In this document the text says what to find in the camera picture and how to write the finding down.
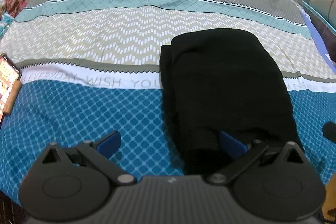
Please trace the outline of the black pants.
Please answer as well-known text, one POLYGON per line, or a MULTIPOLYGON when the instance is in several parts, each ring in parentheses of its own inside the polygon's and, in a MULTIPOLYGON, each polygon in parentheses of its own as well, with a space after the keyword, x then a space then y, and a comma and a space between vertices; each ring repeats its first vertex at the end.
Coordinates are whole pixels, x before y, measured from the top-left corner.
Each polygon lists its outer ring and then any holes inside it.
POLYGON ((244 144, 300 143, 282 73, 254 34, 216 28, 178 35, 161 47, 159 69, 185 174, 210 175, 231 162, 222 133, 244 144))

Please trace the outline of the purple mattress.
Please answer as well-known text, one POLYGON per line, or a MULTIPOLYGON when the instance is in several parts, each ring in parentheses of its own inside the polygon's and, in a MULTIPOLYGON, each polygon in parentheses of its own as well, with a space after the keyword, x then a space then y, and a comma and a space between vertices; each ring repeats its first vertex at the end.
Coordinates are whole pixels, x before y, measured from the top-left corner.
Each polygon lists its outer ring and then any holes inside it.
POLYGON ((315 46, 317 48, 318 53, 322 56, 322 58, 325 60, 327 65, 335 73, 334 63, 330 59, 329 53, 327 52, 327 48, 325 47, 325 43, 324 43, 321 35, 319 34, 319 32, 317 31, 315 26, 312 24, 309 17, 302 11, 300 11, 300 14, 301 14, 305 24, 307 25, 307 28, 308 28, 308 30, 310 32, 310 35, 311 35, 311 37, 312 37, 312 39, 315 43, 315 46))

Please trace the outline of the wooden phone stand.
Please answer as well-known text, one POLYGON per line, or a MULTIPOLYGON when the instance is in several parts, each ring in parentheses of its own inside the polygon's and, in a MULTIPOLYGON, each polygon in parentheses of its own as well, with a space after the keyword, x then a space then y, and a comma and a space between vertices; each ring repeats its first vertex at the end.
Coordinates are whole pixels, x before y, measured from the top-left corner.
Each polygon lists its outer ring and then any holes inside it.
POLYGON ((22 87, 22 82, 20 80, 15 81, 15 83, 13 84, 13 88, 9 94, 9 97, 6 101, 5 107, 3 109, 3 114, 5 115, 10 115, 14 104, 15 104, 15 100, 17 99, 17 96, 19 94, 19 91, 22 87))

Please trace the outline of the striped patterned bed sheet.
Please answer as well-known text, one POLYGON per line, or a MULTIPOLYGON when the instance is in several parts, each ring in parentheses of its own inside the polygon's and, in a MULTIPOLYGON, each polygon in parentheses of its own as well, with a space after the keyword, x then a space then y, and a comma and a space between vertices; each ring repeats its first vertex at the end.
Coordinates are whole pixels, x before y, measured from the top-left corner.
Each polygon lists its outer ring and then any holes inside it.
POLYGON ((307 158, 327 183, 335 174, 335 144, 322 126, 335 121, 335 73, 300 11, 295 0, 228 0, 214 12, 147 7, 105 22, 70 16, 17 22, 6 11, 1 52, 21 69, 23 85, 1 124, 1 192, 18 200, 21 181, 49 143, 72 146, 112 130, 122 135, 113 161, 136 177, 180 175, 163 121, 161 47, 216 28, 254 34, 276 62, 307 158))

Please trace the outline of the smartphone with lit screen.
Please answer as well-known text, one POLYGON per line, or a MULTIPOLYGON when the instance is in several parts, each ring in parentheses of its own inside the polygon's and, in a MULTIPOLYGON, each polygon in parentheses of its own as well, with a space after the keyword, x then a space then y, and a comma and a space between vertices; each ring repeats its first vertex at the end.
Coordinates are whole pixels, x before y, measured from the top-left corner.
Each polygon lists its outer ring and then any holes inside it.
POLYGON ((5 114, 3 109, 15 81, 20 80, 21 71, 8 58, 7 54, 1 54, 1 122, 5 114))

